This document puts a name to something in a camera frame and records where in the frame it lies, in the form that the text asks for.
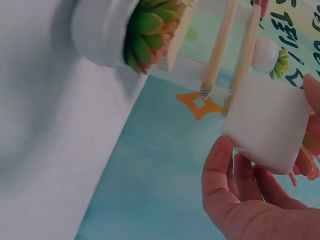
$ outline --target succulent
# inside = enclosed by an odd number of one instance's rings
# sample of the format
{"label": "succulent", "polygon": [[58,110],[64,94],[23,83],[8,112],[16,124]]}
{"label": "succulent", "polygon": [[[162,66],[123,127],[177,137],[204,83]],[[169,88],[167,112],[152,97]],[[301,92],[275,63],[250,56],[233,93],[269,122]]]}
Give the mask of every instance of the succulent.
{"label": "succulent", "polygon": [[168,51],[183,13],[181,0],[140,0],[126,29],[123,57],[138,74],[147,74],[152,64]]}
{"label": "succulent", "polygon": [[278,79],[282,79],[285,75],[285,72],[288,71],[289,68],[289,61],[288,61],[289,55],[287,49],[282,49],[279,51],[279,56],[276,61],[276,64],[272,70],[272,72],[269,73],[270,78],[274,80],[276,77]]}

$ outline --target white flower pot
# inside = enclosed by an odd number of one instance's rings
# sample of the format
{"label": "white flower pot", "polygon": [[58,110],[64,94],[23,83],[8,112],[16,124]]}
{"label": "white flower pot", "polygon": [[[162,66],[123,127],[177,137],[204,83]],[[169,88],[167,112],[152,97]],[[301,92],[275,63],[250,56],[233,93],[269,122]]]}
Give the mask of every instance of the white flower pot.
{"label": "white flower pot", "polygon": [[127,23],[139,0],[80,0],[71,20],[78,52],[101,67],[124,65]]}
{"label": "white flower pot", "polygon": [[251,67],[264,74],[269,74],[275,67],[279,56],[278,45],[267,37],[256,40]]}
{"label": "white flower pot", "polygon": [[248,77],[236,92],[222,134],[252,162],[286,175],[297,158],[310,112],[303,90]]}

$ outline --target wooden stick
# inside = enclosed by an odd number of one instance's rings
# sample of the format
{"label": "wooden stick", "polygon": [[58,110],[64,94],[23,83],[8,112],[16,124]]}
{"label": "wooden stick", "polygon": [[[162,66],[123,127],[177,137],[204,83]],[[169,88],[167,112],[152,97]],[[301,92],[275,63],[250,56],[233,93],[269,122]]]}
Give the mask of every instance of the wooden stick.
{"label": "wooden stick", "polygon": [[199,95],[201,98],[207,98],[216,82],[219,68],[224,56],[224,52],[228,43],[232,23],[235,18],[238,0],[228,0],[226,10],[224,12],[222,24],[215,41],[215,45],[211,54],[210,61],[207,65],[204,78],[202,80]]}
{"label": "wooden stick", "polygon": [[253,12],[250,20],[247,22],[244,35],[242,38],[240,54],[236,62],[233,77],[229,89],[233,91],[233,95],[225,101],[221,114],[226,116],[230,106],[237,94],[237,89],[245,77],[248,76],[254,55],[256,41],[258,37],[261,7],[257,4],[253,6]]}

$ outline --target finger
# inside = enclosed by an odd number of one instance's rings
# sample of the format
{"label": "finger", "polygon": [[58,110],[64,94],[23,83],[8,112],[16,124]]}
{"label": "finger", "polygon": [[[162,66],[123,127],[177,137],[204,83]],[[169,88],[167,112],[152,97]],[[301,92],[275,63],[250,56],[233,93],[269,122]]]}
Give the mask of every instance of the finger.
{"label": "finger", "polygon": [[262,167],[254,166],[253,173],[266,202],[282,209],[307,209],[302,202],[291,198],[277,183],[275,177]]}
{"label": "finger", "polygon": [[236,184],[236,178],[235,178],[235,174],[234,174],[234,163],[232,161],[232,157],[230,159],[229,167],[226,172],[226,179],[228,182],[229,192],[231,192],[237,198],[239,198],[239,192],[238,192],[238,187]]}
{"label": "finger", "polygon": [[203,208],[221,230],[229,212],[240,203],[229,191],[227,171],[232,159],[233,142],[226,136],[214,143],[202,171]]}
{"label": "finger", "polygon": [[241,154],[235,155],[235,181],[238,187],[240,201],[263,200],[256,183],[251,162]]}
{"label": "finger", "polygon": [[303,77],[303,89],[305,97],[311,105],[317,116],[320,116],[320,82],[317,81],[311,74],[306,74]]}
{"label": "finger", "polygon": [[320,119],[316,114],[310,115],[305,131],[320,135]]}

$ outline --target orange outline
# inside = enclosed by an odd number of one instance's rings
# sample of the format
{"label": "orange outline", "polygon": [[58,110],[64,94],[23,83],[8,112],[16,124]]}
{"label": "orange outline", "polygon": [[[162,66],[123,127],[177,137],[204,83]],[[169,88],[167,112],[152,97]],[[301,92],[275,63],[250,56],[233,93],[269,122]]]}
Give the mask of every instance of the orange outline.
{"label": "orange outline", "polygon": [[197,107],[193,101],[199,98],[198,92],[177,94],[175,98],[184,103],[191,110],[193,116],[197,120],[202,119],[207,114],[221,112],[223,109],[222,106],[212,101],[209,97],[207,99],[202,99],[205,103],[204,106]]}

